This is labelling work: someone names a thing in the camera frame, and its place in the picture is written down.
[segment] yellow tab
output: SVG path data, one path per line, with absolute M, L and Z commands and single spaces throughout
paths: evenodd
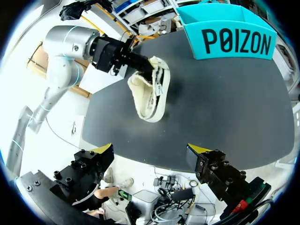
M 204 153 L 204 152 L 207 152 L 207 151 L 212 151 L 212 150 L 209 150 L 209 149 L 198 147 L 198 146 L 193 145 L 193 144 L 188 144 L 188 145 L 189 145 L 189 147 L 191 147 L 198 154 L 201 154 L 201 153 Z
M 92 149 L 92 150 L 90 150 L 90 151 L 94 151 L 94 152 L 96 152 L 96 153 L 102 154 L 103 152 L 105 152 L 106 150 L 108 150 L 108 149 L 110 148 L 111 145 L 112 145 L 112 144 L 109 143 L 109 144 L 104 145 L 104 146 L 102 146 L 102 147 L 100 147 L 100 148 Z

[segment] teal cardboard box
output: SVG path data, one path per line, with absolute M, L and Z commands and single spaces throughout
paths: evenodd
M 178 8 L 196 60 L 251 57 L 271 60 L 277 34 L 242 6 L 207 3 Z

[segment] oval table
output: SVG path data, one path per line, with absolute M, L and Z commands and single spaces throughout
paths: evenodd
M 294 145 L 291 102 L 272 60 L 195 60 L 183 30 L 149 40 L 134 52 L 162 58 L 171 71 L 161 121 L 139 119 L 128 78 L 95 93 L 82 137 L 139 162 L 191 172 L 186 145 L 219 149 L 231 165 L 251 169 L 289 154 Z

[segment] shoe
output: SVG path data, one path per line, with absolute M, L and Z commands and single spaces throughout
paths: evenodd
M 113 169 L 108 168 L 104 174 L 103 180 L 105 183 L 113 183 Z
M 127 180 L 125 180 L 123 183 L 118 184 L 117 187 L 119 187 L 119 189 L 123 189 L 123 188 L 129 188 L 133 185 L 134 180 L 132 178 L 128 178 Z
M 170 69 L 165 61 L 153 56 L 152 80 L 147 80 L 136 71 L 129 79 L 138 116 L 147 122 L 158 122 L 165 113 L 165 103 L 170 84 Z

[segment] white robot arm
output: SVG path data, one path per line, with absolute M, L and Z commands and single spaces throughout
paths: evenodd
M 122 65 L 129 65 L 151 75 L 153 67 L 146 57 L 130 51 L 134 36 L 121 42 L 107 36 L 100 36 L 98 30 L 78 26 L 53 27 L 45 37 L 43 48 L 48 53 L 48 89 L 35 111 L 27 106 L 22 111 L 7 158 L 7 168 L 20 175 L 25 131 L 29 127 L 35 133 L 48 113 L 67 92 L 83 77 L 83 68 L 74 59 L 89 60 L 99 70 L 109 72 L 113 67 L 115 75 Z

